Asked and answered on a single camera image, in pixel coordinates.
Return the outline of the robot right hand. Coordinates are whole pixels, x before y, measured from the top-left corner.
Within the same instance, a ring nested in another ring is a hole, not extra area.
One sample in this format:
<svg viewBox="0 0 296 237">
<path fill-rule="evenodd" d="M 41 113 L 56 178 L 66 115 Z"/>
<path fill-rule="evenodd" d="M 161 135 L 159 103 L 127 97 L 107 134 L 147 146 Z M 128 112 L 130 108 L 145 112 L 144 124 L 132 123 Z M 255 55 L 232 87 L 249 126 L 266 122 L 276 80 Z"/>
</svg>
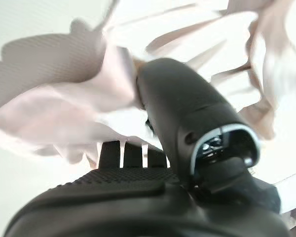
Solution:
<svg viewBox="0 0 296 237">
<path fill-rule="evenodd" d="M 31 200 L 7 237 L 287 237 L 277 189 L 249 173 L 259 140 L 194 70 L 173 59 L 137 77 L 162 150 L 102 145 L 99 166 Z"/>
</svg>

